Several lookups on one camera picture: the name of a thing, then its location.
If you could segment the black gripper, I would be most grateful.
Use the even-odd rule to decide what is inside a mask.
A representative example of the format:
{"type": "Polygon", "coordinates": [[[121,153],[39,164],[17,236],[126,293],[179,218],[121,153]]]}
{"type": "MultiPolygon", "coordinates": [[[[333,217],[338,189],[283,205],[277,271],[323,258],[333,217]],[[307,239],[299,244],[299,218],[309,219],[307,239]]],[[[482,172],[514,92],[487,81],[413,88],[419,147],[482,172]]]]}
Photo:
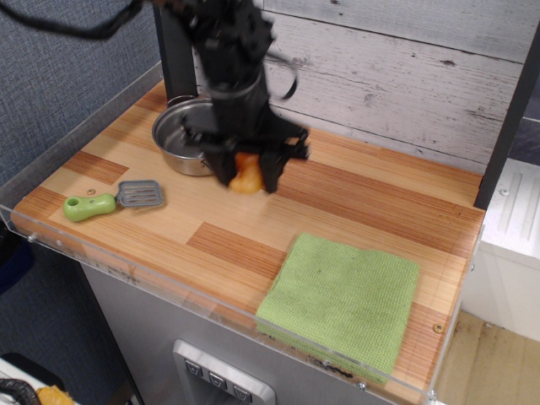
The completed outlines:
{"type": "Polygon", "coordinates": [[[265,78],[244,87],[214,85],[209,93],[205,111],[180,119],[188,144],[202,150],[224,186],[236,177],[236,153],[260,154],[265,190],[275,193],[289,159],[308,158],[307,129],[272,111],[265,78]]]}

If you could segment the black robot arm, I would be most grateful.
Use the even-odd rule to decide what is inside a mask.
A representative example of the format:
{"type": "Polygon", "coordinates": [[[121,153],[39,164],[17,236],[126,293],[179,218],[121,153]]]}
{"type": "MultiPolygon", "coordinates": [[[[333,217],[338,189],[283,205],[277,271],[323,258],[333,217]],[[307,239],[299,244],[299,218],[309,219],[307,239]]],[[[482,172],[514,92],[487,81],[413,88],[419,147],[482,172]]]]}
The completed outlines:
{"type": "Polygon", "coordinates": [[[309,148],[307,129],[269,105],[263,59],[272,23],[251,1],[164,1],[162,7],[196,50],[211,99],[205,117],[182,119],[188,144],[200,148],[225,186],[237,175],[237,154],[257,155],[264,188],[276,192],[289,159],[307,159],[309,148]]]}

